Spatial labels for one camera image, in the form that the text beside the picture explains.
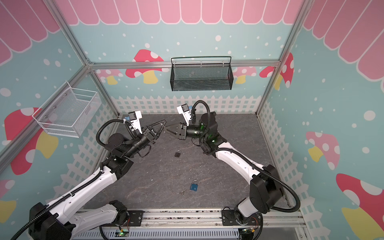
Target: wall mural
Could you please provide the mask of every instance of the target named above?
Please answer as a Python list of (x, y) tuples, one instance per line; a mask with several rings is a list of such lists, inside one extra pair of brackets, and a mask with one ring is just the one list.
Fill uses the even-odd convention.
[(329, 50), (371, 82), (381, 81), (384, 92), (384, 2), (381, 0), (316, 0), (304, 29), (323, 40)]
[[(76, 87), (97, 91), (89, 76)], [(114, 118), (112, 109), (101, 100), (102, 105), (80, 138), (48, 135), (40, 129), (0, 175), (0, 231), (4, 239), (10, 239), (28, 221), (32, 206), (58, 198), (92, 173), (102, 150), (96, 132)], [(28, 114), (36, 109), (11, 113), (5, 120), (7, 137), (16, 134), (18, 126), (27, 123), (31, 119)], [(101, 134), (102, 141), (109, 130), (107, 127)], [(25, 232), (19, 239), (30, 238)]]
[(129, 62), (141, 49), (164, 61), (278, 59), (301, 6), (301, 0), (56, 2), (92, 62)]
[(384, 94), (373, 83), (384, 76), (383, 10), (376, 0), (316, 0), (291, 50), (290, 87), (275, 88), (261, 111), (314, 240), (384, 238)]

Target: wire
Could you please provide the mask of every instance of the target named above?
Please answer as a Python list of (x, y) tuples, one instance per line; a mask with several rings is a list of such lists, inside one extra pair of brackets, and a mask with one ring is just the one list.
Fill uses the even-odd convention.
[(193, 145), (200, 147), (200, 145), (197, 145), (197, 144), (195, 144), (195, 143), (193, 142), (193, 138), (191, 138), (191, 142), (193, 143)]
[(147, 156), (148, 154), (149, 154), (149, 152), (151, 151), (151, 148), (152, 148), (152, 146), (151, 145), (149, 145), (149, 150), (148, 150), (148, 152), (144, 155), (144, 156), (142, 156), (141, 154), (140, 154), (140, 152), (137, 152), (138, 154), (139, 154), (139, 156), (140, 157), (145, 157), (145, 156)]
[(25, 231), (27, 230), (35, 221), (39, 220), (43, 215), (45, 215), (49, 210), (51, 210), (52, 208), (56, 207), (57, 205), (59, 205), (60, 203), (64, 202), (67, 198), (69, 198), (70, 196), (73, 196), (75, 193), (77, 193), (78, 191), (80, 191), (81, 189), (87, 187), (88, 185), (90, 185), (91, 183), (93, 183), (94, 181), (96, 181), (96, 179), (98, 179), (102, 174), (103, 174), (103, 168), (104, 168), (104, 165), (103, 163), (101, 162), (100, 163), (100, 171), (98, 174), (96, 174), (96, 176), (94, 178), (92, 178), (91, 180), (89, 180), (88, 182), (84, 183), (83, 185), (81, 185), (80, 187), (70, 191), (69, 193), (65, 194), (64, 196), (62, 196), (59, 200), (57, 200), (56, 202), (54, 202), (52, 205), (49, 205), (46, 209), (42, 210), (39, 214), (37, 214), (32, 220), (30, 220), (27, 224), (25, 224), (22, 228), (20, 228), (20, 230), (17, 231), (17, 233), (11, 238), (11, 240), (16, 240), (18, 237), (20, 237), (20, 235)]
[(212, 152), (206, 152), (206, 154), (207, 155), (212, 155), (213, 153), (218, 152), (218, 151), (229, 151), (231, 153), (236, 154), (241, 159), (243, 159), (246, 163), (248, 163), (252, 168), (256, 169), (261, 174), (263, 174), (263, 175), (267, 176), (268, 178), (271, 178), (272, 180), (274, 180), (274, 181), (278, 182), (279, 184), (281, 184), (285, 189), (287, 189), (292, 194), (292, 196), (294, 197), (294, 199), (296, 201), (296, 205), (294, 207), (292, 207), (292, 208), (289, 208), (289, 209), (284, 209), (284, 208), (280, 208), (280, 207), (271, 207), (271, 209), (276, 210), (276, 211), (280, 211), (280, 212), (295, 212), (295, 211), (300, 209), (300, 199), (299, 199), (299, 197), (297, 196), (295, 191), (290, 186), (288, 186), (286, 183), (282, 182), (280, 179), (278, 179), (275, 176), (271, 175), (269, 172), (264, 171), (263, 169), (257, 167), (255, 164), (253, 164), (251, 161), (249, 161), (248, 158), (246, 158), (243, 154), (239, 153), (238, 151), (233, 150), (232, 148), (221, 147), (221, 148), (213, 150)]
[(99, 230), (100, 230), (101, 237), (102, 237), (104, 240), (109, 240), (109, 239), (106, 237), (106, 235), (104, 234), (103, 229), (101, 228), (101, 226), (99, 226)]

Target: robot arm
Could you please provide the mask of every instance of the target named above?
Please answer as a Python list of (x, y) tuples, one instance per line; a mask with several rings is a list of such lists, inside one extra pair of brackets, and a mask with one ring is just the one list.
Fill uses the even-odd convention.
[[(137, 116), (137, 121), (139, 121), (139, 115), (141, 116), (141, 114), (133, 113), (135, 117)], [(136, 153), (140, 155), (139, 151), (141, 149), (144, 149), (150, 143), (155, 143), (166, 121), (162, 120), (150, 124), (144, 131), (142, 131), (140, 122), (138, 122), (138, 125), (133, 127), (135, 133), (130, 132), (131, 136), (135, 136), (134, 139), (128, 140), (122, 134), (115, 133), (109, 137), (108, 142), (105, 144), (100, 141), (100, 134), (104, 128), (113, 122), (124, 123), (127, 130), (131, 130), (129, 124), (120, 119), (109, 120), (100, 128), (96, 134), (96, 140), (111, 153), (111, 156), (100, 164), (100, 170), (97, 170), (72, 190), (49, 202), (46, 206), (43, 206), (42, 203), (33, 206), (30, 210), (30, 222), (15, 234), (12, 240), (18, 238), (28, 228), (29, 234), (35, 240), (69, 240), (80, 233), (106, 223), (122, 225), (127, 222), (127, 208), (118, 201), (112, 201), (90, 212), (82, 214), (76, 212), (97, 193), (128, 172), (133, 165), (130, 158), (134, 157)]]

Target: white polka dot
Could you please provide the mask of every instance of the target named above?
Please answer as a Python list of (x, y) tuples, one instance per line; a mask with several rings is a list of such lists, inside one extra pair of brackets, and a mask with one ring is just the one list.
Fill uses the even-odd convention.
[(11, 95), (11, 91), (8, 88), (0, 89), (0, 94), (4, 97), (9, 97)]
[(374, 111), (369, 110), (364, 113), (364, 119), (367, 121), (372, 121), (375, 117), (376, 113)]
[(331, 169), (331, 170), (334, 170), (334, 169), (335, 169), (335, 165), (334, 165), (333, 163), (331, 163), (331, 162), (328, 163), (328, 167), (329, 167), (329, 169)]
[(343, 191), (343, 193), (349, 198), (352, 200), (352, 202), (356, 203), (358, 206), (360, 205), (360, 199), (359, 197), (356, 195), (356, 193), (354, 193), (353, 191), (347, 189), (345, 191)]
[(13, 187), (13, 185), (15, 184), (15, 180), (9, 180), (6, 184), (5, 184), (5, 188), (6, 189), (11, 189)]
[(4, 146), (6, 146), (6, 145), (8, 145), (10, 142), (11, 142), (11, 140), (4, 140), (4, 141), (2, 141), (2, 144), (3, 144)]
[(367, 147), (363, 147), (363, 148), (362, 148), (362, 152), (363, 152), (363, 153), (369, 153), (369, 148), (367, 148)]
[(367, 193), (369, 193), (369, 194), (371, 194), (371, 195), (377, 196), (377, 195), (381, 194), (381, 192), (382, 192), (382, 189), (381, 189), (381, 188), (378, 188), (378, 187), (375, 187), (375, 186), (373, 186), (373, 185), (370, 185), (369, 183), (360, 181), (360, 184), (361, 184), (361, 187), (362, 187)]
[(336, 154), (340, 154), (340, 147), (339, 146), (335, 146), (334, 151), (335, 151)]
[(159, 56), (158, 56), (156, 53), (151, 52), (151, 57), (153, 57), (153, 58), (158, 58)]
[(323, 150), (324, 150), (324, 151), (328, 151), (328, 150), (329, 150), (329, 145), (326, 144), (326, 143), (324, 143), (324, 144), (323, 144)]
[(35, 112), (33, 108), (22, 108), (20, 111), (25, 116), (31, 116)]
[(25, 154), (25, 160), (29, 163), (33, 163), (33, 159), (35, 158), (35, 151), (36, 149), (32, 149), (32, 150), (29, 150), (26, 154)]

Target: light blue wall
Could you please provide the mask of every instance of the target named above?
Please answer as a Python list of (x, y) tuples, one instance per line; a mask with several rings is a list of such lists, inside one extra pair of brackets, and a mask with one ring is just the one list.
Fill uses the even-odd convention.
[(92, 62), (131, 62), (140, 49), (153, 51), (164, 61), (182, 56), (278, 59), (291, 25), (227, 25), (222, 22), (169, 25), (160, 22), (156, 25), (89, 26), (79, 23), (71, 28)]
[[(263, 127), (267, 132), (269, 122), (278, 121), (277, 127), (281, 128), (279, 131), (288, 152), (293, 154), (292, 160), (297, 162), (296, 173), (303, 173), (299, 185), (304, 183), (308, 186), (292, 184), (292, 167), (284, 166), (285, 156), (279, 159), (280, 153), (274, 153), (283, 170), (282, 177), (285, 176), (294, 189), (299, 189), (298, 193), (305, 195), (303, 197), (300, 194), (301, 210), (313, 239), (357, 240), (356, 228), (352, 229), (348, 224), (342, 208), (357, 209), (358, 204), (343, 194), (336, 182), (336, 175), (346, 174), (379, 189), (384, 188), (384, 93), (380, 89), (380, 82), (367, 81), (356, 71), (355, 64), (346, 64), (337, 51), (329, 50), (323, 40), (313, 37), (311, 31), (303, 29), (300, 32), (291, 52), (295, 66), (292, 83), (289, 88), (281, 85), (279, 91), (274, 89), (270, 94), (263, 109)], [(373, 120), (364, 118), (367, 111), (376, 114)], [(335, 136), (339, 143), (340, 160), (334, 170), (328, 167), (324, 156), (319, 162), (312, 160), (308, 149), (314, 145), (308, 142), (307, 132)], [(369, 153), (363, 152), (364, 147), (369, 148)], [(383, 202), (373, 202), (374, 197), (371, 195), (369, 199), (360, 201), (382, 209)], [(367, 220), (360, 218), (359, 222), (363, 224)], [(360, 227), (362, 231), (365, 229), (367, 236), (373, 231), (372, 226)]]
[[(88, 75), (76, 87), (97, 91)], [(28, 222), (32, 206), (39, 202), (46, 204), (61, 196), (74, 187), (73, 183), (77, 185), (91, 173), (102, 150), (96, 143), (95, 133), (101, 124), (114, 118), (112, 110), (101, 99), (102, 105), (80, 138), (57, 136), (59, 144), (50, 158), (46, 159), (36, 150), (33, 164), (26, 173), (15, 175), (8, 166), (0, 175), (0, 181), (14, 181), (14, 186), (1, 198), (0, 207), (3, 207), (4, 202), (16, 201), (16, 209), (9, 219), (0, 223), (2, 239), (10, 239)], [(106, 140), (108, 130), (109, 127), (101, 135), (102, 141)], [(29, 240), (26, 232), (20, 240)]]
[[(18, 109), (40, 107), (81, 67), (80, 60), (61, 31), (49, 33), (48, 38), (40, 43), (33, 42), (31, 49), (24, 53), (13, 53), (12, 60), (0, 66), (0, 89), (11, 92), (7, 97), (0, 95), (1, 123)], [(2, 126), (0, 142), (5, 140)], [(4, 148), (5, 145), (0, 144), (0, 151)]]

